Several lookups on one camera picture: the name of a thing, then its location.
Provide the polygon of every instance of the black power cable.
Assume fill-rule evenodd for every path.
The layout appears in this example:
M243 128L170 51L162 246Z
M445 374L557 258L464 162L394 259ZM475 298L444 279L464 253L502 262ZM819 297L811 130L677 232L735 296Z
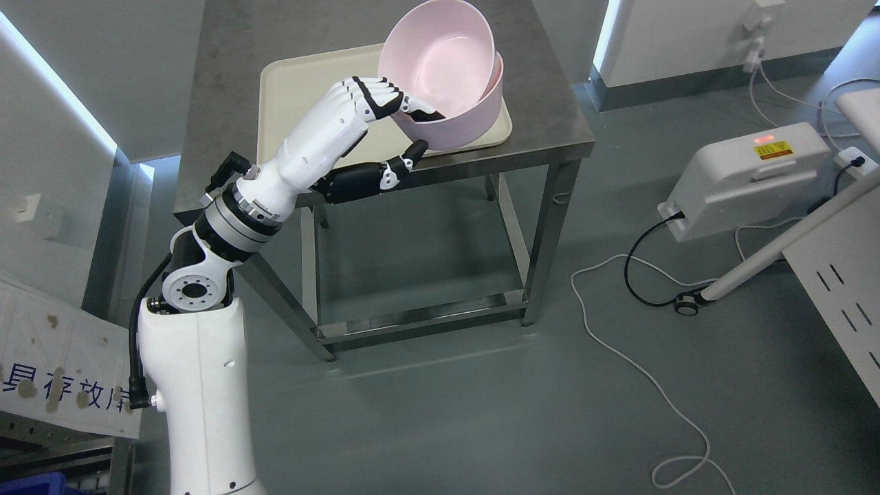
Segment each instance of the black power cable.
M683 211L679 211L675 215L672 215L671 217L665 218L663 221L657 222L656 225L652 226L650 229L645 231L645 233L643 233L639 237L639 239L635 242L635 244L633 244L633 248L629 250L629 254L627 255L627 260L623 263L623 281L627 284L627 290L629 290L630 294L633 294L634 298L638 299L639 302L641 302L644 305L651 306L651 307L669 306L670 304L675 303L676 299L678 299L678 295L676 295L676 297L669 299L668 301L665 301L665 302L651 302L649 300L646 300L645 298L643 298L639 294L635 293L633 286L629 283L629 262L633 258L633 253L635 253L635 249L639 247L639 244L642 242L642 240L644 240L646 237L648 237L652 232L654 232L658 228L666 225L667 223L671 222L672 220L679 220L684 217L685 217L685 213Z
M165 256L159 266L150 273L141 290L135 296L135 303L128 315L128 404L131 409L142 409L150 406L150 396L147 393L147 379L143 376L143 363L141 355L137 351L137 316L141 309L141 301L147 295L147 291L156 283L159 275L168 263L171 262L171 253Z
M836 196L838 193L838 190L840 187L840 177L843 177L843 173L845 173L847 170L849 170L853 166L858 168L858 167L864 165L864 163L865 163L865 157L858 157L858 158L854 159L853 161L849 162L849 165L844 166L843 168L841 168L837 172L837 175L834 176L834 196Z

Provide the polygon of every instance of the pink bowl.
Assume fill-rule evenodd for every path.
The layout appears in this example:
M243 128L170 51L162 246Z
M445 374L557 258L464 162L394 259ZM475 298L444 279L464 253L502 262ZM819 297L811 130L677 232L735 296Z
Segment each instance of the pink bowl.
M413 122L406 114L394 114L400 130L410 139L424 139L430 149L435 151L454 150L479 139L492 128L502 105L502 76L504 60L495 53L492 80L485 94L476 105L466 112L433 122Z
M455 117L480 101L494 64L495 40L480 11L461 0L431 0L392 29L378 75Z

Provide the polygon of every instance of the warning label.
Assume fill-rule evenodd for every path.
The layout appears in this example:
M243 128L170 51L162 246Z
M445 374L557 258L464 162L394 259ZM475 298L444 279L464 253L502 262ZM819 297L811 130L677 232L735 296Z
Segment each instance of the warning label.
M775 143L764 144L763 146L755 146L755 152L761 159L775 159L784 157L785 155L793 155L794 151L787 141L777 141Z

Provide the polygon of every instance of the robotic arm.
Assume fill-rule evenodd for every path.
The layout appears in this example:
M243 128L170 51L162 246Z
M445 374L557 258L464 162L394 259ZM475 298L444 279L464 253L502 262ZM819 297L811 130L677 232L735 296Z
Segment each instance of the robotic arm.
M239 165L244 175L212 198L192 227L172 238L171 270L162 283L165 302L185 312L214 307L225 296L229 270L281 229L297 196L312 186L329 203L374 196L397 186L428 149L424 141L382 163L341 170L333 166L363 139L370 122L398 111L422 121L443 118L427 103L416 101L385 78L355 77L334 84L273 158L258 166Z
M370 122L399 111L419 122L443 118L384 78L334 84L272 159L251 166L231 154L211 177L204 212L173 236L162 298L139 301L129 383L131 407L167 414L172 494L265 493L253 465L244 308L231 296L231 269L272 239L310 188L343 203L397 186L428 149L424 141L385 162L333 166ZM233 170L243 176L211 197ZM157 385L149 398L137 351Z

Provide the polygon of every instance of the white cable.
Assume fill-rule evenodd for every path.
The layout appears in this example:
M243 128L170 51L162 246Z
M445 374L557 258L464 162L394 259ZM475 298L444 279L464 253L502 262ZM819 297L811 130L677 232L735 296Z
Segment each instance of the white cable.
M755 75L756 75L756 74L758 74L758 72L757 72L757 71L753 71L753 72L752 72L752 76L749 78L749 98L752 100L752 106L755 107L755 110L758 110L758 113L761 114L762 117L764 117L764 120L765 120L765 121L770 122L770 125L772 125L772 126L774 126L774 127L780 127L779 124L777 124L776 122L771 121L770 118L767 117L766 115L764 115L764 112L761 112L761 109L758 108L758 103L755 101L755 91L754 91L754 87L755 87Z
M827 101L828 101L828 98L831 97L831 93L833 93L833 92L836 91L837 89L839 89L839 88L841 88L841 87L843 87L843 86L845 86L845 85L851 85L852 83L860 83L860 82L880 83L880 79L874 79L874 78L856 78L856 79L850 79L850 80L848 80L848 81L844 81L844 82L842 82L842 83L840 83L840 84L834 86L834 87L831 88L830 90L828 90L828 92L825 94L825 97L822 99L822 102L819 103L819 123L822 124L822 130L825 132L825 136L828 137L828 141L829 141L829 142L830 142L835 148L837 148L838 151L843 151L843 148L841 148L840 146L837 145L837 143L834 142L834 138L835 138L835 137L852 137L852 136L834 136L834 137L833 137L833 136L831 136L831 134L829 134L829 132L828 132L828 123L825 121L825 112L831 112L832 110L828 110L828 108L827 108L827 107L828 107L828 106L827 106Z
M708 463L708 464L711 464L715 469L717 469L719 473L721 473L721 476L724 478L724 482L727 483L727 486L730 489L730 493L732 493L733 495L737 495L737 491L734 490L733 483L730 482L730 478L727 476L727 473L724 472L724 469L722 469L721 466L719 466L715 461L713 461L712 459L709 458L709 454L712 451L712 446L709 443L709 437L700 429L699 426L697 426L693 421L691 421L690 418L685 416L680 410L678 410L677 407L675 407L675 404L672 403L672 400L669 398L669 396L663 390L663 387L660 386L660 383L657 382L656 378L654 378L654 376L651 375L651 373L648 373L648 370L641 367L638 363L633 361L629 356L627 356L623 352L620 352L617 349L614 349L611 345L608 345L605 342L603 342L602 339L600 339L598 336L596 336L596 334L593 333L593 331L590 329L590 325L587 323L587 308L586 308L586 305L584 305L584 303L583 303L583 298L581 297L581 293L578 292L577 288L575 287L575 277L584 273L584 272L587 272L590 270L595 270L597 268L605 266L607 263L611 262L612 260L615 260L618 258L625 258L625 257L627 257L627 255L615 255L615 256L612 256L597 265L593 265L589 268L580 269L580 270L576 271L575 273L571 274L571 278L569 279L569 282L571 283L571 290L574 291L575 297L577 297L578 302L581 303L581 313L583 315L583 327L587 330L587 333L590 335L590 337L592 337L593 340L595 340L597 343L599 343L599 345L602 345L608 351L611 351L611 352L617 354L618 356L623 358L626 362L628 362L630 365L634 366L635 369L639 370L643 375L645 375L645 377L647 377L648 380L650 380L651 383L654 384L654 387L657 389L657 391L660 392L660 395L663 396L663 399L666 401L666 403L669 405L669 407L673 411L675 411L675 413L678 415L678 417L680 417L683 421L685 421L685 423L688 423L697 433L699 433L700 436L703 438L703 441L706 443L706 453L703 455L679 455L676 457L671 457L669 459L666 459L665 461L657 464L655 466L655 468L651 471L651 483L656 488L659 488L660 490L666 490L666 489L672 488L673 486L675 486L675 485L681 483L682 481L684 481L685 479L687 479L690 475L695 473L698 469L702 468L704 464ZM695 285L700 285L700 284L705 284L708 282L715 281L715 279L712 278L709 280L704 280L701 282L693 282L690 284L682 283L682 282L679 282L678 280L676 280L672 275L669 275L665 271L661 270L660 268L658 268L657 266L655 266L649 262L646 262L642 259L636 258L635 256L633 256L632 259L636 260L637 262L640 262L640 263L643 263L645 265L650 266L654 270L657 270L658 272L665 275L671 281L675 282L676 284L683 285L685 287L693 287ZM662 469L663 467L665 467L669 464L673 464L675 462L682 462L682 461L699 461L699 462L697 462L697 464L695 466L693 466L692 468L690 468L687 472L685 472L684 474L675 478L674 480L670 481L667 484L662 484L659 481L657 481L656 477L657 477L657 474L659 473L660 469Z
M840 83L839 85L836 85L836 86L834 86L833 88L831 88L831 89L825 94L825 97L822 99L822 101L821 101L818 105L813 105L813 104L811 104L811 103L809 103L809 102L807 102L807 101L799 100L799 99L797 99L797 98L795 98L795 97L793 97L793 96L790 96L790 95L788 95L788 94L786 94L786 93L784 93L784 92L781 92L781 91L779 91L778 89L776 89L776 86L774 86L773 83L770 82L770 79L767 78L767 74L766 74L766 72L764 72L764 65L763 65L763 64L759 64L758 67L759 67L759 70L756 70L756 71L752 72L752 77L749 79L749 98L752 100L752 105L755 107L755 110L758 110L758 113L761 115L761 117L764 117L764 120L767 121L767 122L769 122L769 123L770 123L771 125L773 125L774 127L780 127L780 126L779 126L779 124L777 124L776 122L771 121L766 115L764 115L764 112L762 112L761 109L758 108L758 103L755 101L755 96L754 96L754 90L753 90L753 87L754 87L754 81L755 81L755 74L756 74L758 71L760 71L760 73L761 73L761 77L764 78L764 81L767 83L767 86L769 86L770 89L771 89L773 92L775 92L776 94L782 96L783 98L787 98L787 99L789 99L789 100L796 101L797 103L800 103L801 105L805 105L805 106L810 107L810 108L816 108L816 109L819 111L819 114L818 114L819 125L822 126L822 130L824 131L823 133L819 133L819 135L822 136L822 137L827 137L827 138L828 138L828 141L831 142L831 144L832 144L835 148L837 148L838 151L843 151L843 148L841 148L840 146L837 145L837 143L834 142L834 138L835 138L835 137L837 137L837 138L842 138L842 137L858 137L858 136L861 135L861 134L859 134L858 132L854 132L854 133L850 133L850 134L836 134L836 135L835 135L835 134L831 134L830 132L828 132L828 126L827 126L827 124L826 124L826 122L825 122L825 112L831 112L831 113L833 113L833 114L837 114L837 115L843 115L843 114L842 114L841 112L838 112L837 110L831 110L831 109L829 109L825 103L826 103L826 101L828 100L828 97L831 96L831 93L832 93L832 92L834 92L835 90L837 90L838 88L840 88L840 87L842 87L842 86L844 86L844 85L848 85L848 84L856 83L856 82L864 82L864 81L869 81L869 82L880 82L880 79L874 79L874 78L857 78L857 79L849 80L849 81L844 82L844 83Z
M782 220L778 224L773 225L744 225L741 227L737 227L735 231L733 231L733 241L737 243L737 252L739 253L739 257L741 260L745 261L745 254L743 253L743 247L739 244L739 231L743 229L774 229L776 227L781 227L788 222L794 222L795 220L803 220L803 217L792 217L786 218Z
M764 72L764 65L763 64L759 65L759 70L761 71L761 77L764 78L764 82L767 83L767 86L769 86L770 89L773 90L773 92L782 96L782 98L788 98L789 100L796 101L796 102L800 103L801 105L806 105L807 107L810 107L810 108L816 108L817 110L822 109L822 107L820 107L819 105L813 105L812 103L809 103L804 100L799 100L799 99L795 98L794 96L790 96L784 92L779 91L778 89L776 89L776 86L774 86L773 83L770 82L770 79L767 78L767 74L766 74L766 72ZM838 112L837 110L827 110L826 109L826 111L832 112L837 115L843 115L841 112Z

